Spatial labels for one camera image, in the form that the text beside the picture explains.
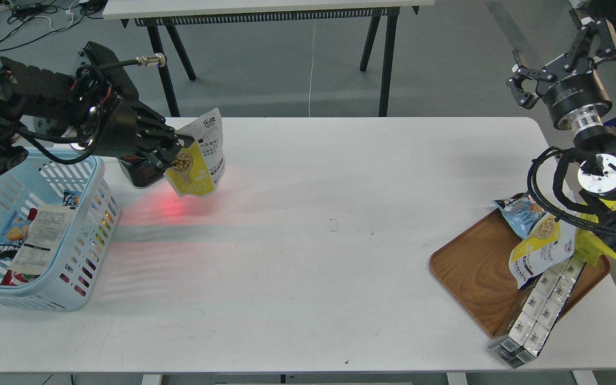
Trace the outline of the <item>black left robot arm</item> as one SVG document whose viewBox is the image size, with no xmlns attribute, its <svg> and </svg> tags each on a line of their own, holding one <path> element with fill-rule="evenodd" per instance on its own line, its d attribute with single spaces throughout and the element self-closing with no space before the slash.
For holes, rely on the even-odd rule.
<svg viewBox="0 0 616 385">
<path fill-rule="evenodd" d="M 96 42 L 82 54 L 87 62 L 73 75 L 0 58 L 0 176 L 27 158 L 15 144 L 23 138 L 54 163 L 112 157 L 132 185 L 157 182 L 196 140 L 140 102 L 125 67 L 164 67 L 164 54 L 120 61 Z"/>
</svg>

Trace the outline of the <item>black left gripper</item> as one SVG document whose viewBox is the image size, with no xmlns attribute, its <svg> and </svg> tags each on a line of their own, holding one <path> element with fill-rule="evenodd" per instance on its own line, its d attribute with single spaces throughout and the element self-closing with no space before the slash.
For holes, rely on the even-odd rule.
<svg viewBox="0 0 616 385">
<path fill-rule="evenodd" d="M 98 42 L 88 42 L 80 55 L 82 61 L 70 86 L 70 118 L 86 151 L 144 161 L 164 172 L 182 147 L 195 143 L 193 137 L 176 133 L 163 116 L 140 102 L 125 67 L 151 66 L 151 56 L 118 59 Z"/>
</svg>

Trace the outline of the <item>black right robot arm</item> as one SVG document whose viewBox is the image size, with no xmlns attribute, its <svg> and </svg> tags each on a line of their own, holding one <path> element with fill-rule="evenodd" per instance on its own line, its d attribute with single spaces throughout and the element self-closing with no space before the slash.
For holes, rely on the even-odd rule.
<svg viewBox="0 0 616 385">
<path fill-rule="evenodd" d="M 616 60 L 616 32 L 606 19 L 570 10 L 577 34 L 569 50 L 531 69 L 514 50 L 506 81 L 516 103 L 543 101 L 555 129 L 574 132 L 571 149 L 550 147 L 533 161 L 527 190 L 540 207 L 589 230 L 616 252 L 616 117 L 602 121 L 613 103 L 597 66 Z"/>
</svg>

